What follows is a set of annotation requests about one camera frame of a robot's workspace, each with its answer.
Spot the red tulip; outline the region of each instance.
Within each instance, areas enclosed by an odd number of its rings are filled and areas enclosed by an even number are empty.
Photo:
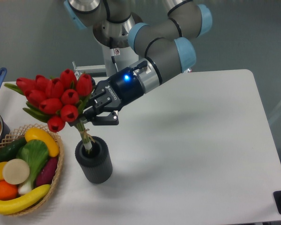
[[[52,116],[47,124],[50,131],[59,132],[65,127],[66,123],[59,116]]]
[[[74,82],[74,87],[77,84],[77,79],[74,74],[74,71],[70,69],[66,69],[60,74],[60,80],[64,85],[65,89],[69,89],[71,87],[71,83]]]
[[[63,104],[59,98],[49,98],[42,101],[38,108],[46,114],[53,115],[57,110],[61,109],[62,106]]]
[[[24,77],[20,77],[16,80],[15,84],[21,89],[23,93],[28,90],[32,90],[36,88],[36,81],[27,79]]]
[[[77,82],[76,91],[80,96],[87,96],[93,90],[92,78],[88,74],[82,74]]]
[[[25,92],[27,100],[38,108],[39,104],[47,99],[46,94],[40,90],[28,90]]]
[[[37,89],[45,92],[49,81],[50,80],[44,77],[43,75],[37,75],[36,76]]]
[[[66,90],[61,96],[61,102],[64,105],[75,105],[78,101],[78,93],[73,89]]]
[[[60,79],[49,80],[45,93],[48,98],[60,98],[64,93],[64,86]]]
[[[78,117],[78,109],[74,105],[65,105],[60,111],[60,117],[65,122],[73,122]]]

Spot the woven basket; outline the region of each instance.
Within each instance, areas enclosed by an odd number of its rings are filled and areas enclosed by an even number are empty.
[[[8,145],[15,139],[17,139],[19,137],[23,137],[25,135],[26,130],[28,130],[29,128],[32,128],[32,127],[40,128],[42,130],[47,131],[50,134],[50,136],[56,141],[57,145],[59,146],[59,160],[58,160],[57,169],[55,171],[55,176],[52,180],[50,190],[49,190],[48,194],[46,194],[46,196],[42,200],[40,200],[36,204],[34,204],[20,212],[9,214],[8,216],[22,216],[22,215],[31,213],[31,212],[37,210],[39,207],[41,207],[50,198],[50,196],[54,192],[54,190],[57,186],[61,168],[62,168],[62,165],[64,162],[64,146],[63,146],[61,137],[57,133],[53,133],[53,132],[49,131],[47,126],[43,126],[43,125],[39,125],[39,124],[25,125],[24,127],[19,127],[18,129],[11,131],[8,135],[5,136],[5,138],[0,143],[0,149],[4,146]]]

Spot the eggplant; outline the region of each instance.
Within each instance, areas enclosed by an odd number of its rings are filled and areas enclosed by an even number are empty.
[[[44,184],[51,184],[55,171],[58,165],[58,157],[51,157],[46,165],[43,167],[41,172],[38,174],[35,186],[39,187]]]

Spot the cucumber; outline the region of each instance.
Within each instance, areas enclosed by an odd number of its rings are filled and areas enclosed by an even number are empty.
[[[19,149],[26,143],[25,137],[20,137],[0,149],[0,163],[14,159]]]

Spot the bok choy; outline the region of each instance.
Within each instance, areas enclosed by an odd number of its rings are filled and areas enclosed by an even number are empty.
[[[19,150],[17,158],[24,160],[30,168],[29,177],[18,188],[20,195],[24,195],[34,188],[34,181],[45,166],[48,156],[47,145],[40,140],[31,140]]]

